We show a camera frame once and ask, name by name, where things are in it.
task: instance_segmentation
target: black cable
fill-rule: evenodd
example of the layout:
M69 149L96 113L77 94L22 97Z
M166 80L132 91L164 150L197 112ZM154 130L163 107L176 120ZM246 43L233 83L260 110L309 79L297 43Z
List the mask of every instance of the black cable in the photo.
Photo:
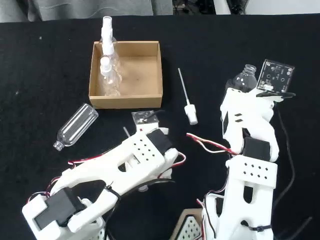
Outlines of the black cable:
M117 201L115 202L113 208L109 211L109 214L108 216L106 217L105 219L105 231L104 231L104 240L107 240L107 236L110 237L111 240L116 240L116 238L111 234L110 230L107 228L107 224L108 224L108 221L110 220L111 216L114 214L116 208L118 207L119 203L120 203L120 200L133 193L134 191L138 190L139 188L141 188L142 186L145 186L145 185L153 185L153 184L163 184L163 183L175 183L175 181L171 180L171 179L167 179L167 178L162 178L162 179L153 179L153 180L150 180L150 181L146 181L144 183L141 183L137 186L135 186L134 188L130 189L129 191L127 191L125 194L123 194L122 196L120 196L119 193L117 193L116 191L114 191L111 187L111 185L109 186L106 186L105 189L107 191L109 191L110 193L114 194L116 197L117 197Z
M264 91L256 95L257 98L272 97L272 96L281 97L282 99L290 99L295 97L296 94L293 92L268 92L268 91L265 92Z
M278 205L278 203L280 202L280 200L284 197L284 195L290 190L290 188L292 187L292 185L294 184L295 178L296 178L296 170L295 170L295 165L294 165L294 161L292 159L292 155L291 155L291 150L290 150L290 142L289 142L289 135L287 132L287 129L285 127L285 124L282 120L281 114L280 114L280 110L279 110L279 106L276 107L276 111L277 111L277 115L279 118L279 122L281 125L281 128L283 130L283 133L285 135L285 140L286 140L286 151L288 154L288 159L289 159L289 163L290 163L290 168L291 168L291 179L289 184L286 186L286 188L279 194L279 196L276 198L276 200L273 202L273 207L272 207L272 211L275 210L276 206Z
M109 236L111 238L111 240L115 240L115 238L113 237L113 235L111 234L110 230L107 228L108 226L108 221L110 220L111 216L114 214L116 208L118 207L120 200L121 200L121 196L119 193L117 193L115 190L112 189L112 187L106 186L105 189L112 193L113 195L115 195L117 197L117 200L113 206L113 208L111 209L111 211L109 211L108 216L105 219L105 228L104 228L104 240L107 240L107 236Z
M208 196L208 193L204 196L204 199L203 199L204 209L205 209L206 216L208 217L208 222L209 222L210 228L213 231L213 236L214 236L214 238L216 238L216 231L215 231L214 226L211 223L211 220L210 220L210 217L209 217L209 213L208 213L208 209L207 209L207 204L206 204L207 196Z
M294 181L295 181L295 178L296 178L296 170L295 170L295 165L294 165L294 161L292 159L292 155L291 155L291 150L290 150L290 142L289 142L289 135L288 135L288 132L287 132L287 129L285 127L285 124L283 122L283 119L281 117L281 114L280 114L280 110L279 110L279 106L276 107L276 110L277 110L277 115L278 115L278 118L279 118L279 122L280 122L280 125L281 125L281 128L283 130L283 133L285 135L285 139L286 139L286 150L287 150L287 154L288 154L288 159L289 159L289 163L290 163L290 168L291 168L291 179L290 179L290 182L289 184L286 186L286 188L279 194L279 196L276 198L276 200L274 201L273 203L273 207L272 207L272 215L274 213L274 210L276 208L276 206L278 205L278 203L280 202L280 200L284 197L284 195L290 190L290 188L292 187L292 185L294 184ZM308 217L304 222L303 224L288 238L286 239L281 239L281 240L293 240L295 239L304 229L305 227L310 223L310 221L312 220L313 218L310 216ZM277 238L275 235L273 236L273 238L275 240L280 240L279 238Z
M156 115L156 114L160 114L160 113L164 113L164 112L165 112L165 110L163 110L163 109L159 109L159 110L157 110L157 111L154 111L154 112L151 113L149 116L147 116L147 117L145 117L144 119L142 119L142 121L145 121L145 120L153 117L153 116Z
M214 193L214 194L222 193L225 190L226 186L227 186L228 176L229 176L229 167L226 169L226 177L225 177L225 182L224 182L223 186L219 190L210 190L207 194L210 194L210 193Z
M171 179L168 179L168 178L156 178L156 179L153 179L153 180L150 180L150 181L146 181L144 183L141 183L137 186L135 186L134 188L132 188L131 190L127 191L125 194L122 195L122 197L125 197L131 193L133 193L134 191L138 190L139 188L145 186L145 185L153 185L153 184L165 184L165 183L176 183L175 181L171 180Z
M303 224L290 237L288 237L286 239L279 239L276 236L273 236L273 239L274 240L294 240L305 229L305 227L311 222L312 219L313 219L312 216L308 217L303 222Z

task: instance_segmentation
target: plastic bottle lying on table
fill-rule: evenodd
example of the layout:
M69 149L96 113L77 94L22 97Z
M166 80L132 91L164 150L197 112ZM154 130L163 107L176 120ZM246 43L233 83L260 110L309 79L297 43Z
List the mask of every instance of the plastic bottle lying on table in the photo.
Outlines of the plastic bottle lying on table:
M84 103L58 131L57 141L53 144L55 149L61 151L75 144L98 116L92 106Z

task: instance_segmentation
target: bottle cap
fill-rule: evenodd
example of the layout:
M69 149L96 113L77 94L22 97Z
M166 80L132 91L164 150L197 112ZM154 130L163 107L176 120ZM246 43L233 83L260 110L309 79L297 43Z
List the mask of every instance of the bottle cap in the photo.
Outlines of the bottle cap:
M115 52L114 44L112 42L113 29L112 18L104 16L102 20L101 38L103 55L112 55Z
M185 114L189 119L190 125L196 125L198 123L196 107L194 104L188 104L184 107Z
M102 19L102 27L112 29L112 17L104 16Z
M111 71L111 61L107 56L104 56L100 59L100 72L103 76L107 76Z
M61 151L65 147L65 145L63 145L62 142L60 142L58 140L53 144L53 146L58 151Z

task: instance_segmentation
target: circuit board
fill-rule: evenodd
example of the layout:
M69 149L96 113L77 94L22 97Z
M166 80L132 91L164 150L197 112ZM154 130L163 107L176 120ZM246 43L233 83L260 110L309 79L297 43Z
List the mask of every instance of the circuit board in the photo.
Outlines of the circuit board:
M264 60L257 88L273 93L286 93L294 73L294 66Z

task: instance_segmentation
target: red and white wire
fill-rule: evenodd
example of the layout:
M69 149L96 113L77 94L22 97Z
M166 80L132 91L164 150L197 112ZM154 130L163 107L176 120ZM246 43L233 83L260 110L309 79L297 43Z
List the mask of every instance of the red and white wire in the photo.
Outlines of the red and white wire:
M29 203L30 200L31 200L31 198L32 198L34 195L39 195L39 194L47 196L47 192L46 192L46 191L37 191L37 192L34 192L34 193L31 194L31 196L28 198L28 200L26 201L26 203Z
M186 133L186 136L192 138L194 141L196 141L198 144L200 144L209 153L216 154L216 153L228 152L232 155L238 155L236 152L233 152L230 148L223 146L222 144L217 143L215 141L204 139L202 137L196 136L196 135L189 133L189 132ZM203 143L211 144L213 146L216 146L219 149L222 149L223 151L221 151L221 150L220 151L211 151L208 148L206 148L206 146Z
M105 152L101 153L99 155L96 155L96 156L92 156L92 157L87 157L87 158L82 158L82 159L79 159L79 160L68 161L68 164L69 165L73 165L73 166L76 165L76 164L82 164L82 163L84 163L86 161L97 159L97 158L101 157L103 154L105 154Z
M174 164L172 164L172 166L171 166L170 168L168 168L167 170L165 170L165 171L163 171L162 173L160 173L159 176L157 177L158 179L161 178L161 176L162 176L166 171L168 171L169 169L172 169L172 168L174 168L174 167L180 166L180 165L182 165L182 164L185 163L185 161L186 161L186 159L187 159L186 155L184 155L182 152L179 152L179 151L178 151L178 154L179 154L180 156L182 156L182 160L181 160L181 161L178 161L178 162L175 162Z
M174 164L172 164L171 168L174 168L176 166L180 166L182 164L184 164L184 162L186 161L187 157L186 155L184 155L182 152L178 152L179 156L182 156L182 160L181 161L178 161L178 162L175 162Z
M199 198L196 199L196 203L199 204L202 208L205 207L204 203L199 200Z

